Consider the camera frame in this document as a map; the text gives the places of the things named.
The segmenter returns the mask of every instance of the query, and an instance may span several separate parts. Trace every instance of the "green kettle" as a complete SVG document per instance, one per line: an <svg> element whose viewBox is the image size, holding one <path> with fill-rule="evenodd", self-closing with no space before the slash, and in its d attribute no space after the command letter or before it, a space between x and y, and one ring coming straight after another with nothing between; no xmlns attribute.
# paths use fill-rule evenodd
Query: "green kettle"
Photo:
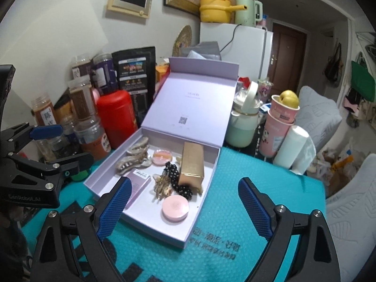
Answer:
<svg viewBox="0 0 376 282"><path fill-rule="evenodd" d="M236 5L245 5L247 10L235 13L235 24L255 27L262 20L262 3L255 0L236 0Z"/></svg>

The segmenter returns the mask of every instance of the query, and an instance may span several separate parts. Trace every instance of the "white refrigerator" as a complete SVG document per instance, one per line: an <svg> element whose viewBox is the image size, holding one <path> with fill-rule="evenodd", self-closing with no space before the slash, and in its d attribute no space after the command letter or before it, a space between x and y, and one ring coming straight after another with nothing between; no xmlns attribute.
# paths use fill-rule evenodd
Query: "white refrigerator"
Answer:
<svg viewBox="0 0 376 282"><path fill-rule="evenodd" d="M217 41L219 49L234 40L221 52L222 60L239 64L239 76L256 82L265 79L270 65L273 33L255 27L227 23L201 22L200 42Z"/></svg>

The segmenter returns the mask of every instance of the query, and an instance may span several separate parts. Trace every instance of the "chair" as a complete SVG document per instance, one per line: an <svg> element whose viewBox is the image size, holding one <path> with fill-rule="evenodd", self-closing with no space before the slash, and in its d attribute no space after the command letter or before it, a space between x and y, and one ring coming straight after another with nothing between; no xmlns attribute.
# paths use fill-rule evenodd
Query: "chair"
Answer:
<svg viewBox="0 0 376 282"><path fill-rule="evenodd" d="M295 125L305 129L320 151L332 138L342 117L337 104L319 95L308 86L303 86L299 93L300 110L295 117Z"/></svg>
<svg viewBox="0 0 376 282"><path fill-rule="evenodd" d="M340 264L341 282L374 281L376 154L370 154L348 185L326 200L326 221Z"/></svg>

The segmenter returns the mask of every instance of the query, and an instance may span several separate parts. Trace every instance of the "lavender gift box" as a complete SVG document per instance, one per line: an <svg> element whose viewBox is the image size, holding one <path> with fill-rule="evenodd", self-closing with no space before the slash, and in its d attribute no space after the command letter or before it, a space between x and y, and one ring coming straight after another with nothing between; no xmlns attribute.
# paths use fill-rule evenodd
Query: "lavender gift box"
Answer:
<svg viewBox="0 0 376 282"><path fill-rule="evenodd" d="M181 157L185 141L204 145L203 194L193 195L189 214L173 223L162 214L162 201L154 200L154 180L123 211L122 219L166 243L185 248L206 193L210 188L232 108L239 66L217 60L170 58L171 73L155 98L144 122L85 181L96 197L116 184L115 164L142 136L149 138L149 154L157 149L172 152L173 162ZM142 172L162 174L163 166L152 165Z"/></svg>

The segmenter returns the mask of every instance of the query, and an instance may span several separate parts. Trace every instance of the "green bag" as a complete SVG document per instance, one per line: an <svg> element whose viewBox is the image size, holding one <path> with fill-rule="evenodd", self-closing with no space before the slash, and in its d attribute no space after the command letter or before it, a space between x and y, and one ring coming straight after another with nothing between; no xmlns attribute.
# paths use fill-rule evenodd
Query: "green bag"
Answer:
<svg viewBox="0 0 376 282"><path fill-rule="evenodd" d="M376 82L368 73L362 52L359 53L356 62L352 61L351 87L369 102L376 102Z"/></svg>

